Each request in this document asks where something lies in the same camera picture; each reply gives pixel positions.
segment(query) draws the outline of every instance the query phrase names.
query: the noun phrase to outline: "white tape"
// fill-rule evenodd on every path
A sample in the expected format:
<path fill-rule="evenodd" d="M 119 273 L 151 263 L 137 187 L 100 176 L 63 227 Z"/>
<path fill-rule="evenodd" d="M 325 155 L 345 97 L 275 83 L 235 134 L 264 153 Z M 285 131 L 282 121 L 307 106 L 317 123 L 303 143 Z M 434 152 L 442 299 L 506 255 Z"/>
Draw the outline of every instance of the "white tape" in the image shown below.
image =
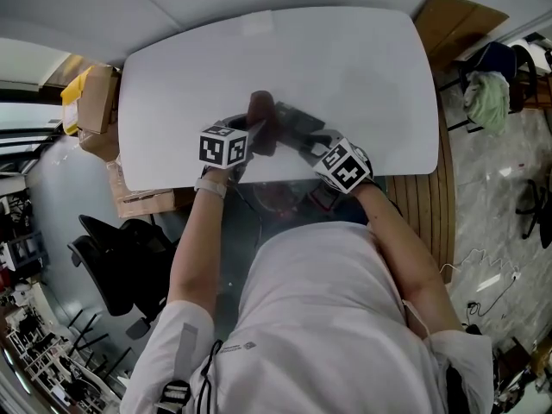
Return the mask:
<path fill-rule="evenodd" d="M 246 35 L 266 34 L 274 31 L 273 12 L 265 10 L 241 17 L 241 32 Z"/>

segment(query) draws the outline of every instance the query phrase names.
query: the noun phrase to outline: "white cord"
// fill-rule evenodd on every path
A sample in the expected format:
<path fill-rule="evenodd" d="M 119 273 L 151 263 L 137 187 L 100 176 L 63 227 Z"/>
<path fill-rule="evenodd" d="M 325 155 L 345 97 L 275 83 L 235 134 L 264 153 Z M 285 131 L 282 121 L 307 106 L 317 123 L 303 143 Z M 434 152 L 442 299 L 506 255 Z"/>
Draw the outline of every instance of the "white cord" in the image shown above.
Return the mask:
<path fill-rule="evenodd" d="M 464 260 L 460 263 L 460 265 L 459 265 L 458 267 L 463 267 L 463 266 L 464 266 L 464 262 L 466 262 L 466 260 L 468 260 L 468 259 L 471 257 L 471 255 L 472 255 L 473 252 L 477 252 L 477 253 L 483 254 L 483 257 L 482 257 L 481 260 L 480 260 L 480 265 L 483 263 L 484 260 L 487 260 L 487 259 L 490 259 L 490 258 L 491 258 L 490 256 L 487 256 L 486 250 L 485 250 L 484 248 L 481 249 L 481 250 L 479 250 L 479 249 L 477 249 L 477 248 L 473 248 L 472 251 L 469 252 L 469 255 L 466 256 L 466 257 L 464 258 Z M 500 262 L 500 267 L 499 267 L 500 270 L 502 270 L 502 267 L 505 267 L 505 266 L 507 266 L 508 264 L 510 264 L 510 267 L 511 267 L 511 269 L 514 271 L 514 273 L 519 273 L 519 266 L 514 266 L 513 263 L 512 263 L 510 260 L 507 260 L 506 262 L 504 262 L 504 261 L 502 260 L 502 258 L 497 258 L 496 260 L 494 260 L 493 262 L 491 262 L 490 267 L 494 266 L 494 264 L 496 264 L 497 262 Z M 455 266 L 453 266 L 452 264 L 445 264 L 445 265 L 443 265 L 443 266 L 441 267 L 441 270 L 439 270 L 439 273 L 442 272 L 442 270 L 443 270 L 444 267 L 452 267 L 452 268 L 454 268 L 457 272 L 460 272 L 460 271 L 461 271 L 460 268 L 455 267 Z"/>

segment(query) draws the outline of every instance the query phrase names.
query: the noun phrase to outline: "shirt sleeve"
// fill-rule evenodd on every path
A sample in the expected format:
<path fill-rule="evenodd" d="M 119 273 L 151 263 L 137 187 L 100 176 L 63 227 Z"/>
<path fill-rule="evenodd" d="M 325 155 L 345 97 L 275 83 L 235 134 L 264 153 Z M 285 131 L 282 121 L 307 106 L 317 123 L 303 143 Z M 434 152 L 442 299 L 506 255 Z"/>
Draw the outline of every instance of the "shirt sleeve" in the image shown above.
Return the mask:
<path fill-rule="evenodd" d="M 120 412 L 155 413 L 166 384 L 190 382 L 209 354 L 213 336 L 213 320 L 205 309 L 186 301 L 168 304 L 136 363 Z"/>
<path fill-rule="evenodd" d="M 453 367 L 462 378 L 469 412 L 491 412 L 494 399 L 491 338 L 451 330 L 435 333 L 425 342 L 437 359 L 443 400 L 447 400 L 447 370 Z"/>

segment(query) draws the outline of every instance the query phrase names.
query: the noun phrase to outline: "white shirt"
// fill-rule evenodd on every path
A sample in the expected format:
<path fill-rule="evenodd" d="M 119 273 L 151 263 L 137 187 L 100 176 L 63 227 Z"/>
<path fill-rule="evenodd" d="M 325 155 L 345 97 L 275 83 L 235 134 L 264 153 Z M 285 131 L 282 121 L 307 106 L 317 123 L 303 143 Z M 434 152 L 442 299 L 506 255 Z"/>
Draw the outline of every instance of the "white shirt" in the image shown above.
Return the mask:
<path fill-rule="evenodd" d="M 213 322 L 199 306 L 170 303 L 142 353 L 121 413 L 156 412 L 167 383 L 190 383 L 195 413 Z M 201 412 L 445 413 L 445 373 L 462 377 L 470 412 L 492 409 L 486 336 L 443 331 L 425 341 L 369 229 L 320 223 L 265 244 L 251 267 L 234 332 L 209 368 Z"/>

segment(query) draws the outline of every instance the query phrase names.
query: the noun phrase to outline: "black cable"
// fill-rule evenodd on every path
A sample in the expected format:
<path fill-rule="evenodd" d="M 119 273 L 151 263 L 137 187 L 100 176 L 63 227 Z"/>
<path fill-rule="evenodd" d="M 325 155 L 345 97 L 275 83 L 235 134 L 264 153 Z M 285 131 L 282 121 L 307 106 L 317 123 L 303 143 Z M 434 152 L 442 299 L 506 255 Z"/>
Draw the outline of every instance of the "black cable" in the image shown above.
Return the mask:
<path fill-rule="evenodd" d="M 215 355 L 220 351 L 222 345 L 223 345 L 223 341 L 221 341 L 220 339 L 217 340 L 215 343 L 213 343 L 213 346 L 210 349 L 209 359 L 207 360 L 207 363 L 201 370 L 200 374 L 204 378 L 204 383 L 201 385 L 201 390 L 199 391 L 196 414 L 201 413 L 201 403 L 204 398 L 205 387 L 207 387 L 207 414 L 210 414 L 210 395 L 212 391 L 212 384 L 210 383 L 209 376 L 207 375 L 207 373 L 209 372 L 211 362 L 214 360 Z"/>
<path fill-rule="evenodd" d="M 262 235 L 262 218 L 260 217 L 260 213 L 249 203 L 249 201 L 243 197 L 242 193 L 238 190 L 237 185 L 234 186 L 235 192 L 238 194 L 238 196 L 241 198 L 241 200 L 248 205 L 249 209 L 257 216 L 257 219 L 259 219 L 259 234 L 257 235 L 257 239 L 255 241 L 254 245 L 254 251 L 257 253 L 257 248 L 259 247 L 260 242 L 260 236 Z"/>
<path fill-rule="evenodd" d="M 491 306 L 489 308 L 487 308 L 486 311 L 484 311 L 483 313 L 480 313 L 481 303 L 479 303 L 479 302 L 469 302 L 467 304 L 467 307 L 466 307 L 467 324 L 471 325 L 471 323 L 469 322 L 469 317 L 470 316 L 483 317 L 484 315 L 486 315 L 493 308 L 493 306 L 500 300 L 500 298 L 502 298 L 504 296 L 504 294 L 508 290 L 510 290 L 510 287 L 512 285 L 514 285 L 514 282 L 516 282 L 516 278 L 511 280 L 511 283 L 499 294 L 499 296 L 496 299 L 494 299 L 494 302 L 491 304 Z"/>

